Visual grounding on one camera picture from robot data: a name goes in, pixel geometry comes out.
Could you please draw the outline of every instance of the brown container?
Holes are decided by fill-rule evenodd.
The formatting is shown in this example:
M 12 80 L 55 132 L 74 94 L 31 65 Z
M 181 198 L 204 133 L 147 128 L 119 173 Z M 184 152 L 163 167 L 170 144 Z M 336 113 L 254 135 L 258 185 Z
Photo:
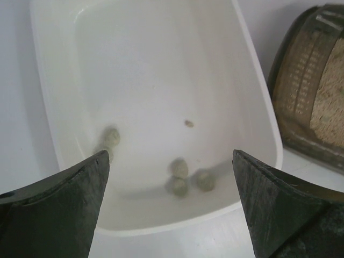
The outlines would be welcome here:
M 283 143 L 344 172 L 344 5 L 313 7 L 290 27 L 268 87 Z

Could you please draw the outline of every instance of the small round ball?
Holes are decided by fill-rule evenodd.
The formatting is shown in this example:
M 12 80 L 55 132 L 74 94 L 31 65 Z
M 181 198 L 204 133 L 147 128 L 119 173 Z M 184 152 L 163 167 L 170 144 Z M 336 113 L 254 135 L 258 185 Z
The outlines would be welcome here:
M 185 180 L 176 178 L 172 182 L 172 191 L 175 196 L 184 197 L 188 193 L 188 185 Z
M 215 177 L 209 172 L 203 171 L 197 175 L 197 186 L 204 192 L 208 192 L 215 187 Z
M 172 166 L 172 174 L 175 177 L 186 179 L 189 174 L 187 162 L 185 160 L 176 160 Z
M 107 129 L 104 136 L 104 145 L 109 147 L 117 146 L 120 142 L 120 135 L 116 128 Z

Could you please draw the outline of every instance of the white table surface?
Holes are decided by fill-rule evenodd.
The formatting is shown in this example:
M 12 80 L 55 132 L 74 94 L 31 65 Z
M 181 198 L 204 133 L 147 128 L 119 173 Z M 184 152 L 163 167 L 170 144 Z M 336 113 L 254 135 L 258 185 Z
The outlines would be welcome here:
M 321 0 L 238 0 L 267 77 L 292 21 Z M 58 171 L 41 95 L 29 0 L 0 0 L 0 194 Z M 344 177 L 284 151 L 283 170 L 344 191 Z M 89 257 L 254 257 L 241 209 L 201 224 L 130 238 L 95 233 Z

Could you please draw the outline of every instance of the small brown speck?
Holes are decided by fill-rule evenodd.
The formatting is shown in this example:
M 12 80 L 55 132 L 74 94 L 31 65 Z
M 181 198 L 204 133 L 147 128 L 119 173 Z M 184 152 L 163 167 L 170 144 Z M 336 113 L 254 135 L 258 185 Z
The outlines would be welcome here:
M 185 120 L 184 123 L 185 123 L 185 125 L 186 125 L 188 128 L 193 128 L 193 126 L 194 126 L 193 122 L 188 121 L 188 120 Z

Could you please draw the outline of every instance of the white plastic tray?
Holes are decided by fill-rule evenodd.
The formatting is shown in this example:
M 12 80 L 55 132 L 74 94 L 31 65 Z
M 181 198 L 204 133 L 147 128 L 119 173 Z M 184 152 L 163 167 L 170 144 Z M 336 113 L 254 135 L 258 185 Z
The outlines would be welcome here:
M 236 209 L 233 149 L 281 167 L 273 107 L 235 0 L 33 0 L 31 18 L 60 169 L 92 155 L 107 126 L 121 135 L 97 230 L 151 233 Z M 214 173 L 215 189 L 168 193 L 177 157 L 191 175 Z

